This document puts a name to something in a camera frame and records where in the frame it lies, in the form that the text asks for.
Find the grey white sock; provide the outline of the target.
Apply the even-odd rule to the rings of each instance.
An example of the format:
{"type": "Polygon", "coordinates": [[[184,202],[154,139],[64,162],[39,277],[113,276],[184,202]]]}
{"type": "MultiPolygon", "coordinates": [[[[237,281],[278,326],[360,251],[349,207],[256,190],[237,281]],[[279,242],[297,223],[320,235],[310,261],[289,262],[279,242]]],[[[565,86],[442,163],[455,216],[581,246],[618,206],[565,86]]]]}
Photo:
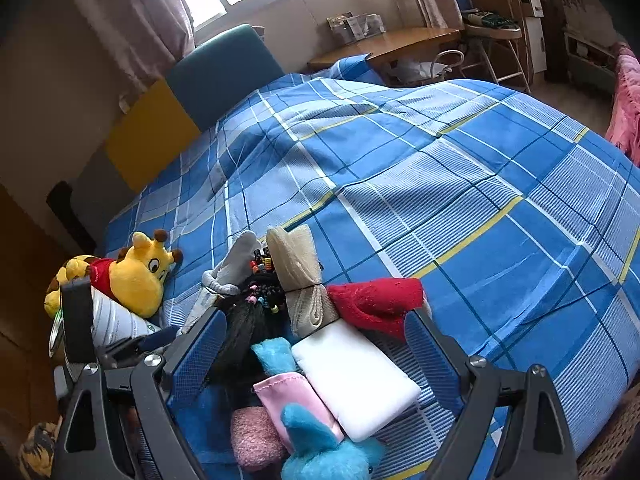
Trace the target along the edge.
{"type": "Polygon", "coordinates": [[[262,244],[254,232],[243,232],[232,244],[224,260],[213,270],[203,272],[202,286],[222,296],[239,295],[240,285],[252,275],[250,260],[254,257],[254,251],[260,248],[262,244]]]}

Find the red christmas sock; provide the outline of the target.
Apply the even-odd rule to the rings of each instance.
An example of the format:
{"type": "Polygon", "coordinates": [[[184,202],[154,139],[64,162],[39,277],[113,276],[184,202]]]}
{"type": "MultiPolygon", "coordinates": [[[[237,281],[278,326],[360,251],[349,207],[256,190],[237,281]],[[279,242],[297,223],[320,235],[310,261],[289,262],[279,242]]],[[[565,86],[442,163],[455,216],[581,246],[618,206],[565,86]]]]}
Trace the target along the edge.
{"type": "Polygon", "coordinates": [[[426,295],[417,278],[376,280],[330,285],[329,298],[341,318],[360,330],[374,330],[405,341],[405,316],[423,308],[431,315],[426,295]]]}

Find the white metal tin can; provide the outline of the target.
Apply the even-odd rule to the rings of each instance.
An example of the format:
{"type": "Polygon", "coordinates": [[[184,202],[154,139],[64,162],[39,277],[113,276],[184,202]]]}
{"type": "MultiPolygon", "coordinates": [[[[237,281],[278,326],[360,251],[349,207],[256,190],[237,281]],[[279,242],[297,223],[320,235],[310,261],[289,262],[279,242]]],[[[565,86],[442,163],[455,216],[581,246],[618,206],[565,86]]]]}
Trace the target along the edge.
{"type": "MultiPolygon", "coordinates": [[[[92,321],[90,334],[93,345],[98,348],[114,344],[125,338],[146,336],[158,332],[160,328],[144,318],[140,318],[117,301],[106,296],[93,286],[89,286],[92,307],[92,321]]],[[[50,358],[58,353],[63,345],[66,329],[66,317],[64,308],[60,307],[54,316],[48,342],[48,355],[50,358]]]]}

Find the yellow giraffe plush toy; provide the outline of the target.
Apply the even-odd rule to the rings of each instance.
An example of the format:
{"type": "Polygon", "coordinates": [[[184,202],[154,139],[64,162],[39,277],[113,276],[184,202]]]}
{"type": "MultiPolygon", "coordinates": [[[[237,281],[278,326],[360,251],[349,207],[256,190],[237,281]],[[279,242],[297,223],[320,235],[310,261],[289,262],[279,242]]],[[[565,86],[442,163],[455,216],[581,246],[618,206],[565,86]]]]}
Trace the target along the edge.
{"type": "Polygon", "coordinates": [[[168,233],[154,231],[132,234],[131,245],[118,256],[98,258],[80,255],[70,258],[56,272],[44,296],[44,310],[54,318],[61,309],[61,287],[75,278],[90,278],[91,285],[140,318],[152,318],[162,304],[170,268],[183,262],[179,248],[167,250],[168,233]]]}

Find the white rectangular sponge pad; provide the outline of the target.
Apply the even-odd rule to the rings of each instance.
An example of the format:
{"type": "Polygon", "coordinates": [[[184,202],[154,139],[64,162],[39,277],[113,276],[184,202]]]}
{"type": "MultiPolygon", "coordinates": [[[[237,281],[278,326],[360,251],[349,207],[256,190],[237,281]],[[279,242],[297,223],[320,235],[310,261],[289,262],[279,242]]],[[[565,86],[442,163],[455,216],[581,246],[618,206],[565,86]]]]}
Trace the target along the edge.
{"type": "Polygon", "coordinates": [[[296,342],[292,355],[354,442],[410,408],[421,388],[363,333],[337,320],[296,342]]]}

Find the grey headboard cushion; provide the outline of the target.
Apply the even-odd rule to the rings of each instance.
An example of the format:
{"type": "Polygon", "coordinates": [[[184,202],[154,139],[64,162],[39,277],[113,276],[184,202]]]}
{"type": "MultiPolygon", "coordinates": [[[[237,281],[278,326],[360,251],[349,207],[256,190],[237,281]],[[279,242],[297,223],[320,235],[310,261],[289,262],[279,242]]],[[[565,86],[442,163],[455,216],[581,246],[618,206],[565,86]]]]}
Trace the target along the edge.
{"type": "Polygon", "coordinates": [[[101,146],[72,182],[70,206],[96,244],[101,245],[105,229],[116,214],[136,196],[101,146]]]}

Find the light blue plush toy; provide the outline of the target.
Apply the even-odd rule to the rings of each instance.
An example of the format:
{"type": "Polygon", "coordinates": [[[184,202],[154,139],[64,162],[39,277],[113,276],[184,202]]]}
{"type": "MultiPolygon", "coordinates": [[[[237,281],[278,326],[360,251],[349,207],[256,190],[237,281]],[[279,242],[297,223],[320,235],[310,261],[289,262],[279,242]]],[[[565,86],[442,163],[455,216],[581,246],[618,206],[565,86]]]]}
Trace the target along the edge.
{"type": "Polygon", "coordinates": [[[354,442],[297,371],[290,343],[266,339],[250,346],[265,374],[253,386],[288,451],[283,479],[370,479],[384,445],[367,438],[354,442]]]}

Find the beige rolled cloth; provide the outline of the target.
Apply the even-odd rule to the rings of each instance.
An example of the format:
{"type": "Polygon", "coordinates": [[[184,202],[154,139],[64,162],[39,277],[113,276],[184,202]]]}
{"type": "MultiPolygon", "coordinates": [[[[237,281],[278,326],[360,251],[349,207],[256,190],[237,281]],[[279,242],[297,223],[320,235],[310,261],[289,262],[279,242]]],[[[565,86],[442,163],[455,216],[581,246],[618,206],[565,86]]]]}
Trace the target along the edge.
{"type": "Polygon", "coordinates": [[[280,226],[270,228],[266,242],[285,292],[293,334],[302,339],[336,321],[340,316],[322,284],[320,262],[309,226],[303,224],[291,232],[280,226]]]}

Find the wicker basket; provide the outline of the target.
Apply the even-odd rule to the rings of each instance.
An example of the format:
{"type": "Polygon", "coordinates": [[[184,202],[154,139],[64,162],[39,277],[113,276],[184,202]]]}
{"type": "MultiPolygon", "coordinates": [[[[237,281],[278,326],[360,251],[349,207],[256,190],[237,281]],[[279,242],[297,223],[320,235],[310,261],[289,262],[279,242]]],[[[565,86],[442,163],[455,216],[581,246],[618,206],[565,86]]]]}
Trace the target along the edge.
{"type": "Polygon", "coordinates": [[[635,385],[578,458],[579,479],[640,478],[639,401],[639,385],[635,385]]]}

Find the yellow headboard cushion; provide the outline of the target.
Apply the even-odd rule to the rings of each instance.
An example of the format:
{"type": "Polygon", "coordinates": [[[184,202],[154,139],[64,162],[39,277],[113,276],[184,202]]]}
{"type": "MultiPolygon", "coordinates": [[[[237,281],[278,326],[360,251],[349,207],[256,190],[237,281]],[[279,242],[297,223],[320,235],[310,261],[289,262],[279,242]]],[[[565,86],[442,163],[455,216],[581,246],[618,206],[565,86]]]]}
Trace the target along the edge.
{"type": "Polygon", "coordinates": [[[114,125],[105,151],[128,188],[140,192],[200,134],[162,79],[114,125]]]}

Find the teal headboard cushion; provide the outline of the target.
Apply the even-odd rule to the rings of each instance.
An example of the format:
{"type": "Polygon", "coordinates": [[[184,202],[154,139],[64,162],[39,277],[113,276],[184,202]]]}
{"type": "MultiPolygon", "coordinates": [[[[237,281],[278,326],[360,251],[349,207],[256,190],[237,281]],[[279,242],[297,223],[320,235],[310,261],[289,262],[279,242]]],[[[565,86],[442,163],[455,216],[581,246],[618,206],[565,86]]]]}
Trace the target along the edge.
{"type": "Polygon", "coordinates": [[[206,131],[254,90],[284,71],[249,24],[226,30],[195,48],[166,76],[194,124],[206,131]]]}

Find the pink window curtain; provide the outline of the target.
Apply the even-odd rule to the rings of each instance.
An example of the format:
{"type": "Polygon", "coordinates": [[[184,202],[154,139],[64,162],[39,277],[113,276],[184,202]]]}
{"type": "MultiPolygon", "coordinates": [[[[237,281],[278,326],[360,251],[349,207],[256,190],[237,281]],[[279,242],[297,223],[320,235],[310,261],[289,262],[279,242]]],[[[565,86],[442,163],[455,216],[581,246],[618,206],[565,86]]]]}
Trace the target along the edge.
{"type": "Polygon", "coordinates": [[[184,0],[73,0],[129,91],[144,93],[195,48],[184,0]]]}

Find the pink blanket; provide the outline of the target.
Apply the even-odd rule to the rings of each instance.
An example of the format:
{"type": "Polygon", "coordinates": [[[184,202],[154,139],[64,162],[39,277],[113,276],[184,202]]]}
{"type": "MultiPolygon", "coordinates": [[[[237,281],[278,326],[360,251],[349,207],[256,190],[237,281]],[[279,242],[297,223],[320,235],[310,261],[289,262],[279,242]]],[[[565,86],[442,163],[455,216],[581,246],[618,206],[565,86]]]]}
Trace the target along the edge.
{"type": "Polygon", "coordinates": [[[605,139],[640,166],[640,65],[626,42],[614,44],[616,84],[605,139]]]}

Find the wooden desk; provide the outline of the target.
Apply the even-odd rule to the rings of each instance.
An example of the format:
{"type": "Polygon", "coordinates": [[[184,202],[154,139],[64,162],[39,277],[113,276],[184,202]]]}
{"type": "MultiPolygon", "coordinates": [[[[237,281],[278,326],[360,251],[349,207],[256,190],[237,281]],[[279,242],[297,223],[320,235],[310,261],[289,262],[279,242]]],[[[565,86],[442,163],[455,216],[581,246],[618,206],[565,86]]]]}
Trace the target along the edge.
{"type": "Polygon", "coordinates": [[[367,55],[367,60],[373,66],[381,66],[421,49],[459,40],[461,35],[461,28],[410,27],[392,30],[319,55],[310,60],[307,66],[310,70],[324,70],[341,58],[362,54],[367,55]]]}

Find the books on desk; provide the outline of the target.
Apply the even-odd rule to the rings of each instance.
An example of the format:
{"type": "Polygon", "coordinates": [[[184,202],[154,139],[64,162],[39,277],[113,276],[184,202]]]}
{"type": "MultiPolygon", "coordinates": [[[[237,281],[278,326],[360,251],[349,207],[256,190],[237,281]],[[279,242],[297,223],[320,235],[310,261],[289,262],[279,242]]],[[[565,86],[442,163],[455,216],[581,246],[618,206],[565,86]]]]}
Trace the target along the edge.
{"type": "Polygon", "coordinates": [[[386,33],[382,18],[376,13],[352,14],[347,12],[330,16],[326,24],[335,42],[347,46],[386,33]]]}

